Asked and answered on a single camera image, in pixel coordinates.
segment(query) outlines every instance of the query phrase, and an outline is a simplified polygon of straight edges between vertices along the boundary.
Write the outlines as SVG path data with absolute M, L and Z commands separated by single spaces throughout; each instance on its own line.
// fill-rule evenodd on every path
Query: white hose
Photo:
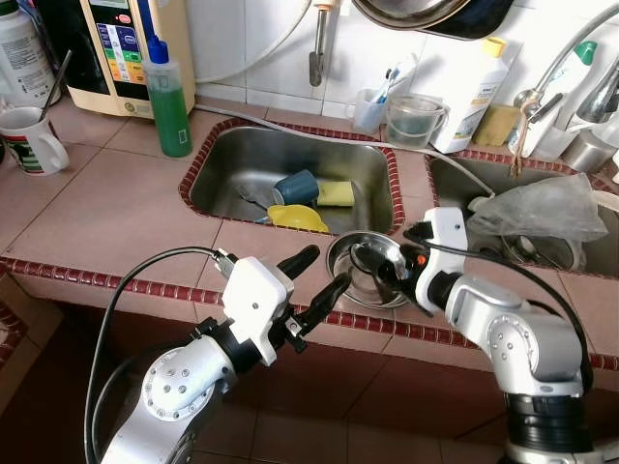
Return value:
M 325 141 L 325 142 L 345 143 L 347 145 L 364 145 L 364 146 L 378 147 L 378 148 L 391 148 L 391 149 L 394 149 L 394 150 L 406 150 L 406 151 L 413 152 L 413 153 L 420 153 L 420 154 L 423 154 L 423 155 L 430 155 L 431 157 L 434 157 L 434 158 L 436 158 L 438 160 L 443 160 L 443 161 L 447 162 L 448 164 L 453 166 L 455 169 L 461 171 L 470 180 L 475 182 L 475 184 L 477 184 L 482 189 L 484 189 L 486 191 L 486 193 L 488 195 L 490 195 L 490 197 L 493 197 L 495 195 L 494 190 L 492 190 L 492 188 L 490 188 L 486 184 L 484 184 L 484 182 L 482 182 L 475 174 L 473 174 L 471 171 L 466 169 L 464 166 L 462 166 L 455 159 L 452 159 L 452 158 L 450 158 L 450 157 L 448 157 L 446 155 L 443 155 L 442 153 L 434 152 L 433 150 L 427 150 L 427 149 L 407 150 L 405 148 L 400 148 L 400 147 L 397 147 L 395 145 L 392 145 L 391 143 L 385 143 L 385 142 L 369 142 L 369 141 L 365 141 L 365 140 L 349 140 L 349 139 L 346 139 L 346 138 L 326 137 L 324 135 L 315 135 L 313 133 L 301 132 L 300 130 L 294 130 L 294 129 L 286 128 L 284 126 L 280 126 L 279 124 L 275 124 L 275 123 L 272 123 L 270 121 L 266 121 L 266 120 L 261 119 L 261 118 L 256 118 L 256 117 L 250 116 L 249 114 L 244 114 L 244 113 L 240 113 L 240 112 L 237 112 L 237 111 L 229 111 L 227 109 L 219 109 L 219 108 L 215 108 L 213 106 L 206 106 L 204 104 L 197 104 L 194 108 L 195 109 L 199 109 L 201 111 L 209 111 L 209 112 L 212 112 L 212 113 L 223 114 L 225 116 L 232 116 L 232 117 L 235 117 L 235 118 L 247 119 L 248 121 L 252 121 L 253 123 L 259 124 L 260 126 L 264 126 L 265 128 L 275 129 L 276 131 L 292 133 L 294 135 L 300 135 L 302 137 L 311 138 L 313 140 L 321 140 L 321 141 Z
M 273 53 L 281 44 L 283 44 L 283 42 L 290 36 L 290 34 L 292 34 L 292 32 L 297 28 L 297 26 L 299 25 L 301 20 L 305 17 L 306 13 L 310 9 L 310 6 L 311 6 L 311 0 L 304 0 L 304 4 L 301 7 L 301 9 L 299 10 L 299 14 L 297 15 L 297 17 L 295 17 L 295 19 L 292 22 L 291 26 L 288 29 L 286 29 L 285 32 L 283 34 L 281 34 L 281 36 L 277 40 L 275 40 L 267 48 L 265 48 L 262 51 L 262 53 L 260 53 L 253 60 L 251 60 L 249 63 L 244 65 L 242 68 L 239 68 L 238 70 L 235 70 L 233 72 L 227 72 L 227 73 L 221 74 L 221 75 L 213 75 L 213 76 L 209 76 L 209 77 L 196 77 L 195 78 L 195 83 L 196 84 L 206 84 L 208 82 L 217 82 L 219 80 L 228 79 L 229 77 L 232 77 L 233 75 L 236 75 L 236 74 L 239 74 L 239 73 L 242 73 L 242 72 L 248 70 L 252 66 L 256 65 L 257 63 L 259 63 L 260 61 L 264 60 L 267 56 L 269 56 L 271 53 Z

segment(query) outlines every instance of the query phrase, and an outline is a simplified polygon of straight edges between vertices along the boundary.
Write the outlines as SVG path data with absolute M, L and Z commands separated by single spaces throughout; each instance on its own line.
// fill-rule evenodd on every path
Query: green dish soap bottle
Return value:
M 192 152 L 192 135 L 179 65 L 170 60 L 167 44 L 157 36 L 147 44 L 150 61 L 144 63 L 146 86 L 162 150 L 172 158 L 185 157 Z

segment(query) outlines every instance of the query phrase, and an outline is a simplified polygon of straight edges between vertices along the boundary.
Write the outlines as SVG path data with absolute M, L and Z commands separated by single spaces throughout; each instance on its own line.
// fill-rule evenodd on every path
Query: double sink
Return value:
M 524 168 L 517 179 L 507 176 L 505 164 L 478 159 L 457 159 L 497 194 L 509 189 L 563 175 L 555 171 Z M 265 216 L 258 206 L 240 197 L 237 187 L 249 186 L 270 198 L 271 187 L 280 179 L 308 169 L 320 181 L 350 181 L 355 205 L 316 207 L 333 234 L 351 230 L 389 233 L 401 223 L 393 199 L 395 157 L 366 145 L 348 145 L 309 139 L 298 135 L 256 127 L 240 127 L 219 134 L 190 191 L 190 201 L 201 213 L 240 220 Z M 418 182 L 426 176 L 400 173 Z M 484 191 L 464 174 L 444 161 L 430 163 L 440 206 L 457 206 L 468 215 L 466 206 Z M 608 235 L 584 244 L 587 273 L 619 275 L 619 217 L 600 208 Z

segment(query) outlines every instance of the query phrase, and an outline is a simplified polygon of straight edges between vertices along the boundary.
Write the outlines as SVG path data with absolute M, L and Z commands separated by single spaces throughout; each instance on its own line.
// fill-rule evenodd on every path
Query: blue cup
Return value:
M 318 183 L 304 169 L 277 182 L 273 198 L 278 205 L 305 205 L 318 198 Z

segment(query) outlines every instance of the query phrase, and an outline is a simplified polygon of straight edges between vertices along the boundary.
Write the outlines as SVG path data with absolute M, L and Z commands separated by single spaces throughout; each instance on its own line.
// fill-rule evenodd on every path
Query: black cable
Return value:
M 552 306 L 550 306 L 549 304 L 546 304 L 544 302 L 540 302 L 538 300 L 527 300 L 527 302 L 529 302 L 530 305 L 532 306 L 537 306 L 540 307 L 541 309 L 545 310 L 546 312 L 549 312 L 550 314 L 552 314 L 553 316 L 559 316 L 561 317 L 561 314 L 559 314 Z
M 589 390 L 591 390 L 591 387 L 593 386 L 593 367 L 591 366 L 591 361 L 589 360 L 589 352 L 587 351 L 587 338 L 585 336 L 584 329 L 582 328 L 580 318 L 572 309 L 570 304 L 565 301 L 561 294 L 559 294 L 559 292 L 557 292 L 554 288 L 548 285 L 543 279 L 541 279 L 537 275 L 503 258 L 499 258 L 489 254 L 478 253 L 476 251 L 469 251 L 466 249 L 458 249 L 452 248 L 450 246 L 431 244 L 427 240 L 418 241 L 417 244 L 423 247 L 434 248 L 438 249 L 439 251 L 445 251 L 451 254 L 459 254 L 460 256 L 484 259 L 495 264 L 500 264 L 501 266 L 509 268 L 512 271 L 516 271 L 517 273 L 529 278 L 530 280 L 533 280 L 540 287 L 542 287 L 548 293 L 548 295 L 550 295 L 557 303 L 559 303 L 561 308 L 565 311 L 566 316 L 568 316 L 570 323 L 574 327 L 574 331 L 576 333 L 576 336 L 578 337 L 578 341 L 580 342 L 580 350 L 582 354 L 582 358 L 580 361 L 582 387 L 584 389 L 584 392 L 589 392 Z
M 99 438 L 98 438 L 99 437 L 100 415 L 101 415 L 102 407 L 107 401 L 107 396 L 114 388 L 114 384 L 118 381 L 118 379 L 120 379 L 122 375 L 125 374 L 126 371 L 132 368 L 136 362 L 141 361 L 142 359 L 148 356 L 151 356 L 153 353 L 156 353 L 158 351 L 172 350 L 174 348 L 185 346 L 189 342 L 190 342 L 189 340 L 186 340 L 186 341 L 160 343 L 158 345 L 149 346 L 148 348 L 142 350 L 137 355 L 131 356 L 130 358 L 125 359 L 120 365 L 118 365 L 114 369 L 114 371 L 111 373 L 111 375 L 107 379 L 107 382 L 105 382 L 105 385 L 103 385 L 103 388 L 101 392 L 99 393 L 99 398 L 97 399 L 97 403 L 95 404 L 95 409 L 93 410 L 91 433 L 93 437 L 93 452 L 95 454 L 95 458 L 98 461 L 101 461 L 102 459 L 101 450 L 99 449 Z
M 162 261 L 165 258 L 169 258 L 171 256 L 176 256 L 179 254 L 187 254 L 187 253 L 201 253 L 206 254 L 214 259 L 218 259 L 221 255 L 210 248 L 205 248 L 201 246 L 186 246 L 181 248 L 169 249 L 168 251 L 161 252 L 148 258 L 146 261 L 135 266 L 127 275 L 123 277 L 123 279 L 116 287 L 114 294 L 112 295 L 112 299 L 105 310 L 105 314 L 103 316 L 103 320 L 101 323 L 101 329 L 99 331 L 99 338 L 97 339 L 97 345 L 95 346 L 95 354 L 93 355 L 93 364 L 90 369 L 90 378 L 88 379 L 88 389 L 86 391 L 86 406 L 84 411 L 84 454 L 86 457 L 86 464 L 99 464 L 100 461 L 97 459 L 94 453 L 93 448 L 93 436 L 92 432 L 92 420 L 93 420 L 93 403 L 94 403 L 94 387 L 95 381 L 98 376 L 99 370 L 99 359 L 101 357 L 101 353 L 103 351 L 103 341 L 105 339 L 105 335 L 107 330 L 109 329 L 109 325 L 112 319 L 112 313 L 114 308 L 116 307 L 116 303 L 120 298 L 124 288 L 127 286 L 131 280 L 137 276 L 139 273 L 144 271 L 149 266 Z

